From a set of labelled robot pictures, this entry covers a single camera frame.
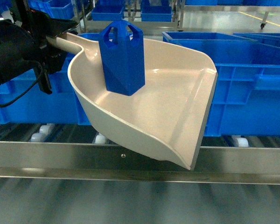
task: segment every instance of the black cable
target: black cable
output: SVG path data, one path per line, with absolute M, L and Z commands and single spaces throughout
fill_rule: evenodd
M 35 86 L 39 80 L 42 78 L 42 76 L 44 75 L 44 69 L 42 67 L 42 65 L 38 62 L 38 61 L 27 61 L 28 63 L 32 63 L 35 64 L 39 67 L 39 69 L 41 70 L 39 76 L 37 77 L 37 79 L 31 84 L 31 86 L 29 86 L 22 94 L 20 94 L 19 96 L 17 96 L 16 98 L 14 98 L 13 100 L 9 101 L 8 103 L 4 103 L 4 104 L 0 104 L 0 108 L 3 107 L 7 107 L 11 104 L 13 104 L 15 101 L 17 101 L 19 98 L 21 98 L 22 96 L 24 96 L 29 90 L 32 89 L 33 86 Z

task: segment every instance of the white dustpan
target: white dustpan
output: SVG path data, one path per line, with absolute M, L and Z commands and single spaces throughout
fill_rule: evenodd
M 72 34 L 48 40 L 77 54 L 69 80 L 98 132 L 137 153 L 194 167 L 217 79 L 206 54 L 144 39 L 146 84 L 129 97 L 106 90 L 98 42 Z

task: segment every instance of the metal rail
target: metal rail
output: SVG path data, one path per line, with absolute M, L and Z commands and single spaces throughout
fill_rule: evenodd
M 184 6 L 185 12 L 212 11 L 212 12 L 279 12 L 276 6 Z
M 280 148 L 201 147 L 187 171 L 118 145 L 0 142 L 0 177 L 280 184 Z

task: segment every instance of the floor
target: floor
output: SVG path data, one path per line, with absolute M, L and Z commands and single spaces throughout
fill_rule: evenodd
M 268 22 L 261 30 L 260 24 L 263 17 L 264 13 L 256 12 L 186 12 L 183 28 L 185 31 L 230 34 L 234 32 L 280 33 L 280 13 L 269 13 L 267 21 L 270 23 Z
M 279 26 L 268 23 L 263 32 L 280 32 L 280 13 L 268 20 Z M 261 31 L 259 19 L 238 12 L 186 13 L 184 28 Z M 280 186 L 0 178 L 6 223 L 280 224 Z

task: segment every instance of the blue storage crate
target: blue storage crate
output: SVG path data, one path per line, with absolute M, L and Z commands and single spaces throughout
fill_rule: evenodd
M 74 17 L 70 0 L 30 0 L 32 8 L 47 13 L 51 18 L 70 20 Z
M 234 33 L 234 35 L 251 38 L 260 43 L 280 47 L 280 33 Z
M 115 21 L 123 19 L 124 11 L 124 6 L 96 5 L 91 11 L 91 15 L 95 21 Z
M 216 6 L 218 0 L 186 0 L 185 4 L 190 6 Z
M 218 5 L 240 6 L 242 4 L 243 4 L 243 0 L 218 0 Z
M 49 2 L 53 18 L 70 20 L 74 17 L 73 5 L 70 1 L 66 0 L 52 0 Z
M 250 41 L 179 44 L 209 55 L 218 71 L 205 136 L 280 136 L 280 48 Z
M 97 4 L 101 6 L 123 6 L 125 4 L 125 0 L 99 0 Z
M 61 123 L 89 125 L 67 77 L 66 71 L 49 75 L 53 93 L 48 95 L 34 86 L 12 105 L 0 108 L 0 124 L 5 123 Z M 0 103 L 8 102 L 35 80 L 33 70 L 0 86 Z
M 170 6 L 141 7 L 141 21 L 171 22 L 172 8 Z
M 53 13 L 49 3 L 50 1 L 52 0 L 30 0 L 29 5 L 31 8 L 47 13 L 51 18 L 53 18 Z
M 257 3 L 257 0 L 243 0 L 244 6 L 255 6 Z
M 210 32 L 163 32 L 163 41 L 169 43 L 178 43 L 180 40 L 247 40 L 247 38 L 243 38 L 236 35 L 228 35 L 221 33 L 210 33 Z
M 257 0 L 257 6 L 280 6 L 280 0 Z

